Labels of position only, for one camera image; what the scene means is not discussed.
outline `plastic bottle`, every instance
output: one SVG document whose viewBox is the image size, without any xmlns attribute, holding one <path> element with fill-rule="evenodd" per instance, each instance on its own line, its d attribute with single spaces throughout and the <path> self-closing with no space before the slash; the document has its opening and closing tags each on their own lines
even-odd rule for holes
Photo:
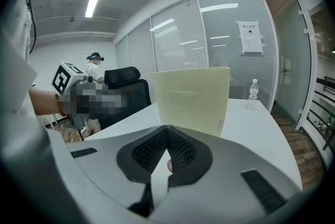
<svg viewBox="0 0 335 224">
<path fill-rule="evenodd" d="M 252 85 L 250 87 L 249 91 L 249 100 L 248 100 L 248 109 L 253 110 L 256 105 L 256 101 L 258 98 L 258 85 L 257 85 L 257 79 L 252 80 Z"/>
</svg>

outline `paper sign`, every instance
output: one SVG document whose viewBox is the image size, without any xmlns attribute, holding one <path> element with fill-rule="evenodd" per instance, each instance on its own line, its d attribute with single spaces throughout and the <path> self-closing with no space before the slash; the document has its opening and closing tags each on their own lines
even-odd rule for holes
<svg viewBox="0 0 335 224">
<path fill-rule="evenodd" d="M 257 21 L 239 21 L 240 36 L 260 37 L 260 27 Z"/>
<path fill-rule="evenodd" d="M 243 53 L 263 53 L 261 37 L 241 37 Z"/>
<path fill-rule="evenodd" d="M 257 21 L 238 21 L 242 53 L 262 53 L 262 36 Z"/>
</svg>

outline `black cap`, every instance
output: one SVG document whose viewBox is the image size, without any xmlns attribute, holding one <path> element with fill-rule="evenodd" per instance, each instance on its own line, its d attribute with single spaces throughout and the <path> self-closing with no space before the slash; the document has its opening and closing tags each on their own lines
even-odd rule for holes
<svg viewBox="0 0 335 224">
<path fill-rule="evenodd" d="M 101 57 L 101 55 L 98 52 L 94 52 L 91 55 L 89 55 L 86 59 L 91 60 L 91 59 L 97 59 L 97 60 L 101 60 L 104 61 L 105 59 L 103 57 Z"/>
</svg>

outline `cable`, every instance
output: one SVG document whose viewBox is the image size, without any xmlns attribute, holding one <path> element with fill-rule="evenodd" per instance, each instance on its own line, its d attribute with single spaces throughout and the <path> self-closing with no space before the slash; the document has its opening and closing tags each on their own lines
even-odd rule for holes
<svg viewBox="0 0 335 224">
<path fill-rule="evenodd" d="M 84 125 L 84 127 L 86 127 L 86 125 L 88 124 L 88 122 L 90 122 L 91 126 L 92 126 L 92 131 L 93 131 L 93 125 L 92 125 L 92 122 L 91 122 L 91 119 L 88 119 L 86 124 Z M 70 143 L 73 141 L 73 139 L 79 135 L 79 129 L 78 129 L 78 132 L 73 136 L 73 138 L 71 139 Z M 84 139 L 86 138 L 86 135 L 84 137 L 82 137 L 82 134 L 80 134 L 80 137 L 82 138 L 82 140 L 84 141 Z"/>
<path fill-rule="evenodd" d="M 32 10 L 32 6 L 31 6 L 31 0 L 28 0 L 28 8 L 30 10 L 30 14 L 31 14 L 31 20 L 32 20 L 32 24 L 33 24 L 33 30 L 34 30 L 34 38 L 33 38 L 33 43 L 32 43 L 32 47 L 29 51 L 29 54 L 31 54 L 32 50 L 34 49 L 35 43 L 36 43 L 36 22 L 35 22 L 35 17 L 34 17 L 34 11 Z"/>
</svg>

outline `black office chair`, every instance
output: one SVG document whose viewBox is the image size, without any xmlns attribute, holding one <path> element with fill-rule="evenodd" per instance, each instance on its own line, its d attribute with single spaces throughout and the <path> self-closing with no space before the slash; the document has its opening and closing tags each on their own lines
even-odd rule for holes
<svg viewBox="0 0 335 224">
<path fill-rule="evenodd" d="M 135 67 L 105 71 L 105 85 L 108 89 L 120 90 L 127 97 L 127 107 L 99 120 L 101 130 L 151 105 L 148 82 L 140 77 L 141 73 Z"/>
</svg>

